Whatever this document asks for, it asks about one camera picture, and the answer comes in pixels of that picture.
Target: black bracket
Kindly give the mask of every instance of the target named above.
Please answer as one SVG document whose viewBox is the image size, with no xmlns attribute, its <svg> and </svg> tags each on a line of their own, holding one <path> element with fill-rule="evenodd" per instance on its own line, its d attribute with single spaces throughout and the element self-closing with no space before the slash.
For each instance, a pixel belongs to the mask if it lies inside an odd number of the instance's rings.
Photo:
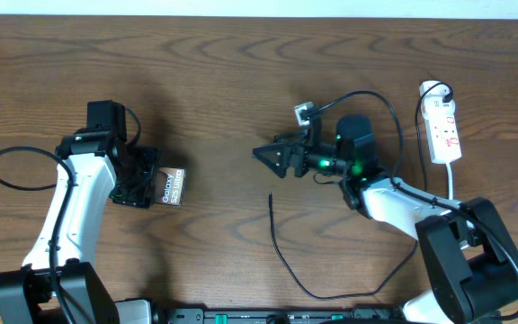
<svg viewBox="0 0 518 324">
<path fill-rule="evenodd" d="M 518 266 L 518 251 L 495 206 L 477 198 L 462 209 L 485 223 Z M 518 280 L 505 255 L 459 216 L 431 216 L 415 225 L 435 299 L 454 323 L 472 322 L 518 300 Z M 484 252 L 467 260 L 463 241 L 482 241 Z"/>
<path fill-rule="evenodd" d="M 119 323 L 119 314 L 101 280 L 88 262 L 58 267 L 61 288 L 76 323 Z M 59 309 L 42 310 L 52 290 L 49 269 L 24 267 L 0 274 L 0 315 L 4 323 L 58 323 Z"/>
<path fill-rule="evenodd" d="M 154 202 L 155 178 L 161 153 L 157 148 L 125 143 L 125 107 L 111 100 L 87 104 L 87 128 L 67 135 L 56 148 L 56 155 L 94 153 L 109 157 L 117 175 L 110 198 L 114 203 L 149 208 Z"/>
</svg>

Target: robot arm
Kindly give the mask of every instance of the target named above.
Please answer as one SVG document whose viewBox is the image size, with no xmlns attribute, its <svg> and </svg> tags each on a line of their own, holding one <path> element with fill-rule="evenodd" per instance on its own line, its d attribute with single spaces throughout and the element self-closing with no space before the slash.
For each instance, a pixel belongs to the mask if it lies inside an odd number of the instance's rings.
<svg viewBox="0 0 518 324">
<path fill-rule="evenodd" d="M 321 143 L 321 121 L 313 117 L 320 111 L 313 104 L 297 106 L 295 112 L 299 125 L 308 129 L 276 136 L 272 145 L 255 148 L 254 157 L 279 177 L 288 167 L 299 177 L 309 170 L 342 176 L 339 186 L 351 209 L 418 240 L 432 290 L 405 304 L 407 320 L 467 323 L 518 300 L 518 251 L 491 202 L 446 200 L 390 178 L 378 166 L 365 116 L 339 120 L 335 144 L 329 145 Z M 479 245 L 484 252 L 467 260 L 461 250 Z"/>
<path fill-rule="evenodd" d="M 97 157 L 94 153 L 70 156 L 67 165 L 76 175 L 76 185 L 71 193 L 59 232 L 58 263 L 64 266 L 68 260 L 95 264 L 95 245 L 103 219 L 103 209 L 109 194 L 115 187 L 116 175 L 109 157 Z M 53 226 L 67 190 L 67 173 L 58 166 L 58 184 L 49 212 L 35 246 L 23 260 L 22 266 L 33 270 L 49 268 L 49 245 Z"/>
<path fill-rule="evenodd" d="M 74 176 L 71 194 L 66 195 L 67 171 L 58 166 L 56 191 L 33 249 L 20 270 L 0 273 L 4 322 L 63 322 L 60 309 L 39 307 L 54 293 L 52 271 L 60 279 L 62 301 L 76 323 L 152 323 L 156 322 L 154 317 L 162 319 L 152 311 L 149 301 L 113 302 L 93 267 L 108 198 L 140 208 L 153 203 L 159 151 L 135 146 L 137 140 L 138 136 L 126 143 L 123 105 L 112 101 L 87 105 L 87 127 L 64 137 L 56 149 L 56 156 Z M 67 205 L 59 224 L 57 263 L 51 265 L 48 242 L 64 201 Z"/>
</svg>

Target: power strip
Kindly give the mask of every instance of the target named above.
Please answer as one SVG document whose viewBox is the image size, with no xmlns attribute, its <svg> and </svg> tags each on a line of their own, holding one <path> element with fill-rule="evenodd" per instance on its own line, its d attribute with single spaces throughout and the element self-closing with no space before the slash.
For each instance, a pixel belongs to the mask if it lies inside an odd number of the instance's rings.
<svg viewBox="0 0 518 324">
<path fill-rule="evenodd" d="M 419 86 L 419 94 L 423 95 L 437 83 L 439 81 L 423 82 Z M 455 102 L 452 99 L 448 103 L 443 101 L 443 97 L 449 92 L 450 89 L 446 85 L 438 85 L 425 95 L 421 103 L 431 162 L 435 164 L 449 164 L 461 157 L 454 115 Z"/>
</svg>

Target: green led light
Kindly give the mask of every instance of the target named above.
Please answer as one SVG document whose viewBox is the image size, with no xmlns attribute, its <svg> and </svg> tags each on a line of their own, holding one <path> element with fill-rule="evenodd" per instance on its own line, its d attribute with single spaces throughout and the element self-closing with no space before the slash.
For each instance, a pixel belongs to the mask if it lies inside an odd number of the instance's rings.
<svg viewBox="0 0 518 324">
<path fill-rule="evenodd" d="M 351 167 L 351 173 L 353 173 L 354 175 L 359 175 L 361 172 L 363 172 L 363 167 L 359 164 L 355 164 L 354 166 Z"/>
</svg>

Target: green connector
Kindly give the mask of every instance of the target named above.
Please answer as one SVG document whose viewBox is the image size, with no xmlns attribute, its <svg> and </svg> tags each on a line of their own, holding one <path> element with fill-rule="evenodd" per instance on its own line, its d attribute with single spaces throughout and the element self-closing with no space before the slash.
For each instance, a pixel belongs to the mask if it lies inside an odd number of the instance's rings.
<svg viewBox="0 0 518 324">
<path fill-rule="evenodd" d="M 215 324 L 227 324 L 227 315 L 215 315 Z"/>
</svg>

